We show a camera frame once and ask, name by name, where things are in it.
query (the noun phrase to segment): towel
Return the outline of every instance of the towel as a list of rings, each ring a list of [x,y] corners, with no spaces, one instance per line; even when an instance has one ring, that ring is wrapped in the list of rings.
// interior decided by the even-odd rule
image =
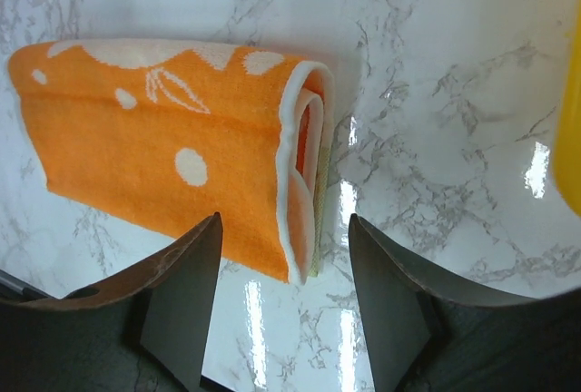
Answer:
[[[179,238],[222,214],[223,256],[303,283],[333,124],[328,67],[176,40],[24,47],[8,69],[49,191]]]

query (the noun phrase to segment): yellow object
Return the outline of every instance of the yellow object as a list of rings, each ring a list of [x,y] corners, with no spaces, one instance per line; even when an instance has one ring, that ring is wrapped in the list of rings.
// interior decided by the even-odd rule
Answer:
[[[174,238],[219,211],[225,257],[304,282],[332,138],[325,65],[227,44],[70,40],[17,51],[9,72],[50,191]]]
[[[581,216],[581,1],[551,163],[557,188]]]

